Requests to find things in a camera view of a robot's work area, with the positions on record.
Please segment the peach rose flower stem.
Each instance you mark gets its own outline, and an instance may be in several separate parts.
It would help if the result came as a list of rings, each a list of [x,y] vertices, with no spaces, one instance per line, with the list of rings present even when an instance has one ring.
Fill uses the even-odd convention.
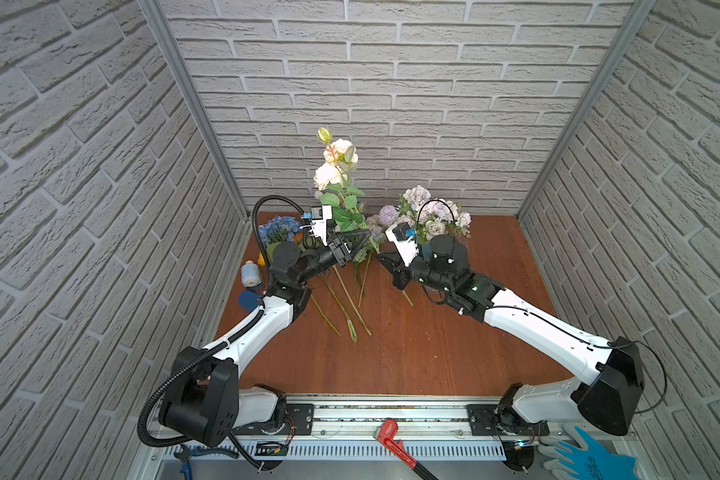
[[[316,189],[316,198],[321,205],[332,207],[333,218],[328,226],[328,241],[337,237],[337,232],[352,230],[368,230],[364,205],[362,198],[365,193],[354,185],[352,174],[355,173],[359,157],[354,144],[346,139],[335,139],[331,132],[325,128],[318,130],[317,137],[324,145],[323,164],[314,173],[313,182]],[[360,280],[360,263],[350,263],[353,269],[353,278]],[[341,266],[333,266],[329,272],[334,274],[339,281],[341,290],[344,292],[341,297],[347,302],[355,321],[367,335],[371,335],[371,329],[360,313],[359,293],[351,293],[339,271]]]

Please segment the pink white hydrangea bouquet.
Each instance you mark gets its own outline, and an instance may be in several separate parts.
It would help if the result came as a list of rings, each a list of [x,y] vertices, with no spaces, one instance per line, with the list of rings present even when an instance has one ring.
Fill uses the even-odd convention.
[[[470,236],[471,215],[453,201],[436,198],[421,185],[401,195],[397,211],[397,223],[407,223],[419,245],[439,235]]]

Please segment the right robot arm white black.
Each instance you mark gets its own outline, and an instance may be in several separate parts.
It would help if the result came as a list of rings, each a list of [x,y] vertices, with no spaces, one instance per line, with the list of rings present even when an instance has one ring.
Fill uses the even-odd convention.
[[[564,381],[511,385],[494,407],[499,430],[518,434],[549,421],[586,421],[615,436],[643,414],[642,351],[647,344],[623,336],[609,340],[574,327],[523,300],[497,280],[473,271],[468,250],[452,235],[438,235],[421,251],[413,230],[389,228],[391,252],[379,255],[394,286],[417,283],[441,293],[439,304],[500,329],[555,360],[571,373]]]

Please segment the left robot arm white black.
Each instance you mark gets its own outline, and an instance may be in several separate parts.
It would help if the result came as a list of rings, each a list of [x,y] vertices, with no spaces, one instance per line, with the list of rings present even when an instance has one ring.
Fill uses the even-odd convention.
[[[284,394],[241,389],[239,380],[257,354],[303,313],[311,298],[309,280],[352,262],[370,241],[365,229],[336,232],[337,214],[329,205],[300,213],[306,246],[285,241],[269,251],[257,243],[267,269],[264,296],[230,331],[176,356],[169,378],[139,414],[136,433],[143,444],[163,448],[197,441],[216,447],[242,426],[282,423]]]

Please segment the white poppy flower stem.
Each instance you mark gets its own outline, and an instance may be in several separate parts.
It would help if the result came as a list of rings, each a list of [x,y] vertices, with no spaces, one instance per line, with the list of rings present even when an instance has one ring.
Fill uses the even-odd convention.
[[[320,274],[310,285],[315,288],[312,304],[327,327],[344,341],[357,344],[357,322],[347,302],[331,285],[325,274]]]

